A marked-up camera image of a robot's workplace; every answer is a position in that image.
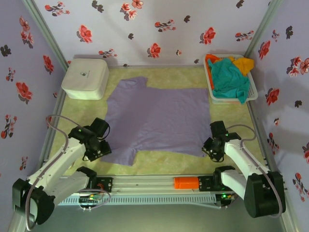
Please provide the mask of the purple t-shirt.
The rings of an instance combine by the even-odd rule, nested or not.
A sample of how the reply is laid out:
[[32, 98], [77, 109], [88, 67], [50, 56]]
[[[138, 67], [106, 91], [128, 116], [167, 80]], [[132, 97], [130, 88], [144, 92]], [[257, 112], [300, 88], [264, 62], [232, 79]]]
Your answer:
[[107, 99], [111, 154], [102, 161], [133, 165], [139, 151], [204, 157], [211, 136], [207, 88], [147, 87], [146, 77], [121, 80]]

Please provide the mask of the orange cylinder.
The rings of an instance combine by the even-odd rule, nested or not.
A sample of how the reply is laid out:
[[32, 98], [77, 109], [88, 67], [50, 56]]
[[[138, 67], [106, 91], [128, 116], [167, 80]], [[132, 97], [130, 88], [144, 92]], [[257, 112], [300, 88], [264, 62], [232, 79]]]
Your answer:
[[175, 177], [174, 178], [175, 189], [198, 189], [199, 179], [195, 176]]

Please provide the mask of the green marbled table mat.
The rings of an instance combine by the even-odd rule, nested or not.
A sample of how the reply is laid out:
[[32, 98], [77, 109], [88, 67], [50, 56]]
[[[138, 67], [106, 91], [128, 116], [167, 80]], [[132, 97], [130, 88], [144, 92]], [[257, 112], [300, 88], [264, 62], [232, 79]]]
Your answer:
[[[68, 133], [75, 124], [89, 125], [96, 117], [104, 118], [107, 112], [106, 100], [113, 92], [118, 82], [137, 76], [148, 78], [147, 86], [157, 88], [207, 88], [204, 68], [121, 68], [111, 69], [104, 97], [99, 101], [74, 100], [66, 97], [64, 100], [58, 128]], [[222, 120], [229, 131], [235, 131], [241, 138], [252, 138], [254, 134], [252, 119], [245, 104], [213, 104], [210, 103], [212, 121]], [[125, 166], [96, 160], [93, 162], [76, 162], [66, 171], [71, 175], [80, 166], [86, 166], [99, 175], [108, 174], [210, 174], [216, 167], [232, 165], [234, 162], [228, 156], [221, 163], [210, 160], [209, 157], [195, 157], [172, 152], [142, 151], [136, 154], [134, 164]]]

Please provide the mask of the small circuit board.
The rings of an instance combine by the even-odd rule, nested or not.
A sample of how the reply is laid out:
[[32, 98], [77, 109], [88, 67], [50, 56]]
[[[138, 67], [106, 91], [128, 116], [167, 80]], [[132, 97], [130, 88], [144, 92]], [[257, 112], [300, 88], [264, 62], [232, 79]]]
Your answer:
[[102, 196], [99, 194], [90, 194], [90, 195], [80, 195], [78, 203], [79, 204], [97, 204], [101, 201]]
[[228, 208], [237, 198], [238, 195], [235, 193], [216, 194], [216, 205], [219, 206], [220, 208], [222, 207]]

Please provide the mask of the white storage box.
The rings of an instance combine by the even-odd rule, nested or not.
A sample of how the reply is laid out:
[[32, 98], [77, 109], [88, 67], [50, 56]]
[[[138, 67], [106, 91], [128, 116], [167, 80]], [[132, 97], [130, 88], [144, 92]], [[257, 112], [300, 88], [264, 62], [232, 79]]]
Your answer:
[[72, 99], [96, 101], [102, 99], [108, 78], [106, 61], [76, 58], [70, 63], [61, 87]]

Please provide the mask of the white plastic mesh basket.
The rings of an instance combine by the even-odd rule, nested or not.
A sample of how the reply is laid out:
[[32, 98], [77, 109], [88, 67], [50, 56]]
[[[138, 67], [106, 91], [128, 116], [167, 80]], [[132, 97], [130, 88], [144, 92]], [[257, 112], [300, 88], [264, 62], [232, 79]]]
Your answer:
[[[214, 54], [214, 55], [219, 57], [219, 58], [229, 58], [229, 57], [243, 58], [244, 57], [244, 56], [239, 55], [239, 54]], [[203, 58], [203, 64], [204, 64], [204, 69], [205, 69], [205, 74], [206, 74], [205, 57]], [[253, 77], [252, 77], [250, 72], [248, 73], [247, 78], [250, 80], [250, 87], [249, 87], [248, 98], [246, 99], [246, 102], [256, 100], [257, 97], [258, 97], [258, 92], [257, 92]], [[211, 102], [213, 104], [240, 104], [240, 101], [237, 98], [227, 98], [227, 99], [225, 99], [225, 98], [214, 97], [213, 91], [212, 91], [211, 86], [210, 86], [210, 82], [208, 80], [208, 74], [206, 74], [206, 79], [207, 79], [207, 83], [208, 83], [208, 87], [209, 87]]]

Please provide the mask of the teal t-shirt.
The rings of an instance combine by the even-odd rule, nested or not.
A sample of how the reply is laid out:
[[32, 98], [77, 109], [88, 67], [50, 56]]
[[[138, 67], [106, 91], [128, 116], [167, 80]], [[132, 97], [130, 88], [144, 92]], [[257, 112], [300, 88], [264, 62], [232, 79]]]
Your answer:
[[213, 96], [218, 99], [237, 99], [244, 104], [249, 96], [249, 78], [228, 58], [216, 63], [208, 60], [208, 66], [211, 70]]

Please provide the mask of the yellow t-shirt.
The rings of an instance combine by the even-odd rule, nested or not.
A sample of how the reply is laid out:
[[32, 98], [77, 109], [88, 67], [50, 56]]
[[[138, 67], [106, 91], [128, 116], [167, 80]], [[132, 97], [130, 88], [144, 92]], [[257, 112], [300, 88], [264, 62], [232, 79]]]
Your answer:
[[250, 58], [234, 58], [229, 57], [232, 63], [239, 69], [243, 76], [247, 76], [248, 73], [254, 68], [254, 60]]

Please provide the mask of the orange t-shirt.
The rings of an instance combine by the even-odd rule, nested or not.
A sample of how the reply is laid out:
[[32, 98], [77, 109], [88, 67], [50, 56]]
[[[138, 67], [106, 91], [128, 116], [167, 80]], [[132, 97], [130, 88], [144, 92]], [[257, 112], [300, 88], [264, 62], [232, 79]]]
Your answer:
[[211, 63], [214, 63], [219, 60], [220, 60], [219, 57], [212, 55], [212, 54], [207, 54], [205, 56], [206, 74], [208, 74], [208, 80], [210, 82], [211, 89], [214, 89], [214, 85], [213, 85], [211, 70], [209, 68], [208, 62], [210, 61]]

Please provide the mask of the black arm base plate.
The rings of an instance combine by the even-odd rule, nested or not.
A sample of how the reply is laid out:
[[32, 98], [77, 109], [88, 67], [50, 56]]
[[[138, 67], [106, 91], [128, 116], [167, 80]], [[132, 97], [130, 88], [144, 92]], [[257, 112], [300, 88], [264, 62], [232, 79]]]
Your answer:
[[112, 192], [113, 178], [112, 177], [97, 177], [96, 187], [105, 190], [109, 193]]
[[199, 176], [199, 191], [206, 192], [206, 191], [215, 191], [213, 176], [205, 175]]

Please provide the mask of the aluminium table side rail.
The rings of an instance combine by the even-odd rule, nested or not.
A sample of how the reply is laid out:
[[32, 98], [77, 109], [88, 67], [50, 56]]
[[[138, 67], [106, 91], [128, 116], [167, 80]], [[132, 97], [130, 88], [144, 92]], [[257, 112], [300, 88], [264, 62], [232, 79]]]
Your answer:
[[[62, 84], [64, 76], [67, 72], [67, 69], [68, 69], [68, 66], [65, 66], [64, 67], [64, 74], [60, 78], [59, 85], [56, 89], [57, 90], [57, 97], [56, 97], [56, 102], [54, 104], [51, 115], [60, 115], [61, 112], [62, 112], [66, 93], [62, 89], [61, 84]], [[41, 151], [41, 154], [40, 154], [40, 159], [39, 159], [39, 162], [38, 162], [38, 165], [37, 165], [38, 169], [40, 169], [47, 162], [49, 155], [51, 153], [51, 150], [52, 150], [55, 135], [56, 135], [56, 131], [49, 126], [48, 129], [47, 129], [46, 137], [44, 139], [42, 151]]]
[[265, 136], [265, 132], [262, 128], [262, 124], [259, 122], [258, 119], [258, 115], [257, 112], [253, 106], [253, 104], [251, 103], [251, 101], [249, 101], [247, 103], [248, 106], [248, 110], [249, 110], [249, 114], [253, 123], [253, 127], [257, 136], [257, 140], [259, 143], [259, 147], [261, 150], [261, 154], [263, 157], [263, 163], [264, 165], [266, 165], [271, 171], [274, 171], [274, 166], [273, 166], [273, 162], [271, 160], [271, 158], [268, 157], [268, 148], [267, 148], [267, 143], [266, 143], [266, 136]]

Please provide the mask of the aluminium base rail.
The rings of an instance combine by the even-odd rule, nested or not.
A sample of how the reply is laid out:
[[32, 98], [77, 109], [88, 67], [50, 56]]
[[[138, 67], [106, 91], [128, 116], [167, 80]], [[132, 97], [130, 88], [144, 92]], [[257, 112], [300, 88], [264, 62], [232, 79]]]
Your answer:
[[220, 186], [215, 184], [215, 191], [200, 192], [198, 189], [175, 189], [174, 178], [185, 177], [185, 176], [203, 176], [197, 175], [110, 175], [110, 176], [99, 176], [99, 177], [112, 177], [113, 186], [112, 194], [122, 195], [150, 195], [150, 194], [202, 194], [202, 193], [213, 193], [232, 194], [233, 191], [228, 187]]

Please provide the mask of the aluminium frame post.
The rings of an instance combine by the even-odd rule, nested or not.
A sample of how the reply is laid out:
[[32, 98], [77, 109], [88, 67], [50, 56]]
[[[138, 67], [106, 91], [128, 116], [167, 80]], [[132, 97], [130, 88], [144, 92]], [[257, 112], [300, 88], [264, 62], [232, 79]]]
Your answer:
[[51, 33], [46, 21], [44, 20], [41, 12], [39, 11], [37, 5], [34, 2], [34, 0], [21, 0], [21, 1], [23, 2], [24, 6], [26, 7], [26, 9], [31, 14], [31, 17], [33, 18], [36, 25], [40, 29], [43, 37], [45, 38], [49, 47], [51, 48], [54, 55], [56, 56], [59, 64], [61, 65], [63, 70], [66, 71], [68, 69], [69, 65], [67, 64], [66, 59], [65, 59], [60, 47], [58, 46], [53, 34]]
[[280, 5], [283, 3], [284, 0], [271, 0], [269, 2], [267, 11], [265, 13], [265, 15], [262, 18], [262, 21], [260, 22], [253, 38], [252, 41], [250, 42], [244, 56], [245, 57], [249, 57], [251, 55], [251, 53], [253, 52], [253, 50], [255, 49], [255, 47], [257, 46], [259, 40], [261, 39], [261, 37], [263, 36], [265, 30], [267, 29], [267, 27], [269, 26], [270, 22], [272, 21], [272, 18], [275, 16], [276, 11], [278, 10], [278, 8], [280, 7]]

